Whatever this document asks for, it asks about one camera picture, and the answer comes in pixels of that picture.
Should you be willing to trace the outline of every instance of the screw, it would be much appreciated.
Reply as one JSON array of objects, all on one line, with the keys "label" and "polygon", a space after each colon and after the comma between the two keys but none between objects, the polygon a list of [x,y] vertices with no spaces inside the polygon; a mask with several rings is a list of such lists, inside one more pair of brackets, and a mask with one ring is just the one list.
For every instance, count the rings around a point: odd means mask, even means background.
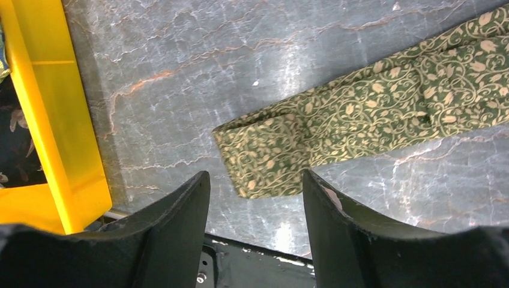
[{"label": "screw", "polygon": [[196,282],[202,284],[206,280],[206,275],[204,273],[198,273],[198,276],[196,277]]}]

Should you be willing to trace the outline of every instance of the yellow plastic bar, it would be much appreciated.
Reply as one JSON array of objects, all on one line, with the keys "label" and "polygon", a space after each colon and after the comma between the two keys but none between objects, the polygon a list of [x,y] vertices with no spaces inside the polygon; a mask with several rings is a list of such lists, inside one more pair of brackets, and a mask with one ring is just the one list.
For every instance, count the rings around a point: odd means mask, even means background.
[{"label": "yellow plastic bar", "polygon": [[64,234],[48,184],[0,190],[0,223],[24,222],[42,230]]},{"label": "yellow plastic bar", "polygon": [[[0,0],[0,19],[11,77],[63,232],[80,232],[112,202],[61,1]],[[52,209],[36,219],[27,218],[22,200],[16,205],[10,219],[36,227]]]}]

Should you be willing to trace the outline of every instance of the dark floral fabric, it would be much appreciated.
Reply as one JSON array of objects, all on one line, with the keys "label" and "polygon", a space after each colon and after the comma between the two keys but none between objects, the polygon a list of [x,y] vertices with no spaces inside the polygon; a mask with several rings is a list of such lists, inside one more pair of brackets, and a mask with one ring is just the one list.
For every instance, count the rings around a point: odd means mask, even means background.
[{"label": "dark floral fabric", "polygon": [[0,189],[46,182],[11,76],[0,83]]},{"label": "dark floral fabric", "polygon": [[302,170],[509,122],[509,5],[212,132],[240,196]]}]

